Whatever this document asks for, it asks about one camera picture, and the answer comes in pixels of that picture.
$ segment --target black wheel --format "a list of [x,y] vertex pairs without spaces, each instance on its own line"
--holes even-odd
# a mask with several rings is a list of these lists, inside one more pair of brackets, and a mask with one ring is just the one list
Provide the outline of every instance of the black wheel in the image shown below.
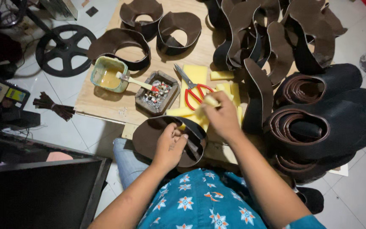
[[[59,39],[63,40],[64,44],[56,44],[54,49],[46,52],[46,46],[49,44],[49,41],[58,37],[60,33],[66,31],[75,31],[76,33],[69,39],[62,39],[59,37]],[[52,32],[45,34],[36,46],[36,61],[38,65],[46,73],[59,77],[70,77],[84,72],[90,67],[92,60],[86,60],[77,68],[73,69],[72,67],[72,58],[74,56],[87,56],[87,49],[77,46],[79,41],[84,37],[87,37],[90,41],[94,41],[96,39],[94,34],[83,26],[69,24],[53,28]],[[61,58],[63,61],[63,70],[56,70],[48,65],[50,60],[57,57]]]

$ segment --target person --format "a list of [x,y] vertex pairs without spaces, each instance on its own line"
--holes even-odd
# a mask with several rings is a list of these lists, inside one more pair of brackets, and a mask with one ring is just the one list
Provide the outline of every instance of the person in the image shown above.
[[159,189],[179,163],[187,135],[169,124],[150,165],[125,149],[126,139],[118,138],[114,154],[124,191],[89,228],[325,228],[241,131],[236,107],[226,94],[207,96],[221,103],[218,109],[201,106],[234,152],[243,178],[218,169],[195,169]]

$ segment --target right hand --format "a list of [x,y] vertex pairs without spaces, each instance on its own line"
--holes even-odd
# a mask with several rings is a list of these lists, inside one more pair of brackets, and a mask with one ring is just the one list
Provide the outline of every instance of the right hand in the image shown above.
[[217,109],[206,105],[205,103],[201,104],[204,113],[210,120],[210,123],[216,130],[217,134],[223,137],[226,141],[235,139],[239,134],[242,134],[237,118],[237,108],[230,101],[224,91],[209,93],[207,96],[212,96],[221,103],[221,107],[218,107]]

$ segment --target floral print shirt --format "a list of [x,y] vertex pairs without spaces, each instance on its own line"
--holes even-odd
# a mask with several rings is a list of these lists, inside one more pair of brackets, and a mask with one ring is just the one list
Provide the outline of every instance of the floral print shirt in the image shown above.
[[[138,228],[266,229],[259,211],[243,178],[231,172],[195,169],[160,188]],[[307,228],[325,229],[313,215],[284,227]]]

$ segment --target brush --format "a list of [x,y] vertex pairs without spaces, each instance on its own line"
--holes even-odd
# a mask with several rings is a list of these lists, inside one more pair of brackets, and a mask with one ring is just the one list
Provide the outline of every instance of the brush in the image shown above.
[[119,78],[120,80],[125,80],[129,83],[138,84],[139,86],[146,88],[150,91],[159,91],[159,89],[157,89],[155,86],[152,86],[147,83],[142,83],[141,81],[137,81],[137,80],[133,79],[132,77],[122,74],[120,72],[117,72],[117,75],[115,77]]

